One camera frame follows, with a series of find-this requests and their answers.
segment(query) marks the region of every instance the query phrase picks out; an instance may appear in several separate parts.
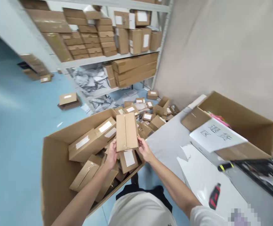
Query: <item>metal shelving unit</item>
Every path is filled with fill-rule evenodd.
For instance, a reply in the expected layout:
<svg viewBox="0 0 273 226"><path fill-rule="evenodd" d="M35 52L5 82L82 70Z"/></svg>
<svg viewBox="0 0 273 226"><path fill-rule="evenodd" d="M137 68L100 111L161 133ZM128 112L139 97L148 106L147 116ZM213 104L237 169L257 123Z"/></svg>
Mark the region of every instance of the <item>metal shelving unit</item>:
<svg viewBox="0 0 273 226"><path fill-rule="evenodd" d="M147 54L147 53L152 53L152 52L158 52L158 59L157 59L157 67L156 71L158 71L159 63L160 63L160 58L161 58L161 53L163 49L163 45L165 42L165 37L167 34L167 28L168 28L168 23L169 19L171 16L171 10L173 6L174 0L169 0L169 5L158 5L158 4L151 4L151 3L144 3L144 2L139 2L139 1L133 1L133 0L50 0L50 1L55 1L55 2L64 2L64 3L75 3L75 4L81 4L81 5L101 5L101 6L108 6L108 7L117 7L117 8L128 8L128 9L138 9L138 10L146 10L146 11L154 11L157 12L158 16L158 23L160 25L161 30L163 31L163 37L162 37L162 42L161 46L158 50L156 51L147 51L147 52L142 52L139 55ZM74 61L69 61L69 62L60 62L52 48L49 46L49 44L46 42L34 22L31 20L25 9L22 7L21 3L19 0L9 0L10 4L12 7L16 10L17 14L21 17L21 19L26 23L27 27L29 28L30 32L37 38L37 40L42 44L42 46L45 48L47 53L51 56L51 58L54 60L54 62L58 65L58 69L62 71L62 73L66 76L66 78L69 80L69 82L73 85L75 88L76 92L79 94L81 99L90 107L90 109L95 113L95 109L93 105L90 103L90 101L94 98L98 98L100 96L109 94L111 92L114 92L116 90L119 90L120 88L102 88L99 89L95 92L89 93L90 96L86 97L84 93L82 92L81 88L75 83L74 79L68 72L68 68L73 68L73 67L79 67L79 66L84 66L88 64L94 64L94 63L100 63L100 62L106 62L106 61L112 61L112 60L117 60L117 59L122 59L122 58L127 58L127 57L132 57L135 55L132 55L130 53L128 54L117 54L114 56L101 56L101 57L92 57L92 58L87 58L87 59L80 59L80 60L74 60ZM160 19L160 13L167 13L164 25L161 26L161 19ZM153 83L152 83L152 88L154 88L155 80L156 80L156 75L151 77L153 78Z"/></svg>

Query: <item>person's right hand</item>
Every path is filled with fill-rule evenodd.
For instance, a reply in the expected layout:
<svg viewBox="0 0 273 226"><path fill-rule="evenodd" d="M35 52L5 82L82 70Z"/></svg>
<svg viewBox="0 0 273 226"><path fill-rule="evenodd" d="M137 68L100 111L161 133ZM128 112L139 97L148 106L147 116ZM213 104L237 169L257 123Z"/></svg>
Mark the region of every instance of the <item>person's right hand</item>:
<svg viewBox="0 0 273 226"><path fill-rule="evenodd" d="M148 163L150 163L155 156L151 152L147 142L141 138L139 135L137 135L137 139L139 140L139 151L142 154L144 160Z"/></svg>

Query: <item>blue floor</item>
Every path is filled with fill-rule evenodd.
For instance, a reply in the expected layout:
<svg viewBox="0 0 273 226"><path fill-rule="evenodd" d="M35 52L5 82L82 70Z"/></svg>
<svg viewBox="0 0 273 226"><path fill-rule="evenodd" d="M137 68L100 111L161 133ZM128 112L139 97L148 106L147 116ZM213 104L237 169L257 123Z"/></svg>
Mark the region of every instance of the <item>blue floor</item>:
<svg viewBox="0 0 273 226"><path fill-rule="evenodd" d="M42 225L42 139L88 116L80 108L61 111L57 107L59 95L74 92L63 75L55 73L52 82L48 83L31 81L16 65L20 61L0 41L0 226ZM140 97L146 96L140 83L134 88ZM112 97L118 99L125 92L119 90ZM144 189L151 189L161 181L146 165L139 171L139 184ZM107 225L115 195L88 217L84 225ZM188 225L188 219L166 190L165 195L173 205L178 225Z"/></svg>

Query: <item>gray wall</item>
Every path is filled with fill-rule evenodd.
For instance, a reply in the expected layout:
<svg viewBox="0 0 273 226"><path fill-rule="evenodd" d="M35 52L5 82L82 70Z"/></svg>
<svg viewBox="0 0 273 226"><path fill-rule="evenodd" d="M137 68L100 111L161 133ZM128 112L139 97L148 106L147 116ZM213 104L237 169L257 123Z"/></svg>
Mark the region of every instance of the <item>gray wall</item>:
<svg viewBox="0 0 273 226"><path fill-rule="evenodd" d="M155 89L180 108L215 90L273 120L273 0L176 0Z"/></svg>

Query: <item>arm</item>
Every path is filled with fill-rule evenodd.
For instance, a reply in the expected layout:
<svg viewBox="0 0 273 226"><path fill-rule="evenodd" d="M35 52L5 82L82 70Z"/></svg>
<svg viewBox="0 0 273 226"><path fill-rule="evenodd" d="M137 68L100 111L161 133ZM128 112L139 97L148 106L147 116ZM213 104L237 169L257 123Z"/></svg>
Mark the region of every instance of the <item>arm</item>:
<svg viewBox="0 0 273 226"><path fill-rule="evenodd" d="M177 206L190 218L192 208L201 206L201 203L185 183L153 155L148 144L139 135L138 140L143 158L159 176Z"/></svg>
<svg viewBox="0 0 273 226"><path fill-rule="evenodd" d="M81 226L94 203L104 181L117 160L116 140L110 144L109 154L103 167L91 181L73 198L52 226Z"/></svg>

